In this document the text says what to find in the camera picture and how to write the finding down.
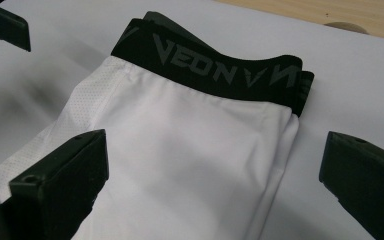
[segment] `elastic waistband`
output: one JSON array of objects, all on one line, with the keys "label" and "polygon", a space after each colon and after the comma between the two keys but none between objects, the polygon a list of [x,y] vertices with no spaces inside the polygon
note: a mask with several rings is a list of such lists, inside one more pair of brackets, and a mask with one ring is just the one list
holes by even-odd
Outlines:
[{"label": "elastic waistband", "polygon": [[300,109],[302,61],[295,56],[236,59],[139,19],[130,22],[111,55],[207,94]]}]

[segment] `white garment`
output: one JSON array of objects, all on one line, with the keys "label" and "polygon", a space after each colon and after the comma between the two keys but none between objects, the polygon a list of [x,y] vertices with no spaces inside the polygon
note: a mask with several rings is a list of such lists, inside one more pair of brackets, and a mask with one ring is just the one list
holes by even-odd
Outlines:
[{"label": "white garment", "polygon": [[110,178],[73,239],[258,239],[298,118],[108,57],[58,120],[0,166],[0,200],[12,178],[94,129],[107,133]]}]

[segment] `wooden floor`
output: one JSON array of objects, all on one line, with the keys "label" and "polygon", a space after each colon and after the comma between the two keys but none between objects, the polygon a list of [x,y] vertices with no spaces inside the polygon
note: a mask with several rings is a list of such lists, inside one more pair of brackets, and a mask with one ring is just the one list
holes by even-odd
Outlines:
[{"label": "wooden floor", "polygon": [[309,22],[344,22],[384,38],[384,0],[218,0]]}]

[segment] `wooden table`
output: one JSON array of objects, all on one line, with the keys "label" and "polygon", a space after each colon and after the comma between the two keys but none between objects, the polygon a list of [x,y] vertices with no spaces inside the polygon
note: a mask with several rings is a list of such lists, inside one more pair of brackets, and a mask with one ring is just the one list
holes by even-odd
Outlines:
[{"label": "wooden table", "polygon": [[364,28],[370,35],[384,38],[384,0],[218,1],[319,24],[354,24]]}]

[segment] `white table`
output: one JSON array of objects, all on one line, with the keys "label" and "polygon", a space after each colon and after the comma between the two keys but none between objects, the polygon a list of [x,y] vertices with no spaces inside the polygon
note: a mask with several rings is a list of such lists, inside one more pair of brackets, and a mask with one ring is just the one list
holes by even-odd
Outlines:
[{"label": "white table", "polygon": [[58,116],[132,18],[172,18],[237,58],[301,57],[316,78],[263,239],[373,239],[318,181],[328,131],[384,148],[384,39],[209,0],[7,0],[32,52],[0,41],[0,163]]}]

